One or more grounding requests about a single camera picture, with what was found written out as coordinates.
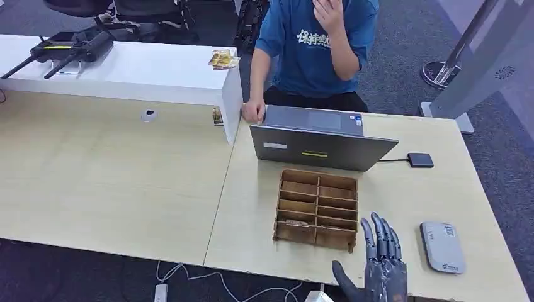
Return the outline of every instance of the yellow sticker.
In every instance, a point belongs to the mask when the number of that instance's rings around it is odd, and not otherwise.
[[[302,155],[316,156],[316,157],[328,157],[327,153],[313,153],[313,152],[302,152]]]
[[[67,45],[56,45],[56,46],[45,46],[45,49],[71,49],[72,46]]]

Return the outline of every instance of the desk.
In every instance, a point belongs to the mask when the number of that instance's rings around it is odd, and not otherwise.
[[[9,91],[0,237],[202,265],[232,151],[212,108]]]
[[[363,287],[361,232],[353,254],[272,241],[280,173],[296,167],[358,179],[359,216],[377,211],[399,234],[411,296],[454,301],[528,301],[525,289],[454,120],[365,114],[368,136],[400,140],[388,159],[428,152],[435,167],[377,163],[366,173],[258,161],[248,125],[241,122],[222,191],[205,266],[299,280],[335,283],[339,260]],[[426,263],[419,234],[423,221],[456,226],[467,272],[435,272]]]

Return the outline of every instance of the metal robotic hand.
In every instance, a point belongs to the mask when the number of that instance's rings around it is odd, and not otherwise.
[[[350,302],[406,302],[408,280],[406,264],[401,261],[401,245],[397,233],[385,219],[376,213],[371,214],[377,233],[377,244],[373,239],[373,231],[367,219],[360,223],[365,236],[364,299],[360,290],[352,283],[338,261],[332,261],[332,271]]]

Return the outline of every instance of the portable wifi device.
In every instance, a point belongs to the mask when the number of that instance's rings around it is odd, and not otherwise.
[[[465,260],[454,226],[448,223],[423,222],[421,236],[430,267],[452,274],[465,272]]]

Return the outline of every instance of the wooden compartment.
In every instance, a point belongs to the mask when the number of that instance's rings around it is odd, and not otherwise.
[[[356,179],[286,169],[280,179],[273,240],[353,251],[358,231]]]

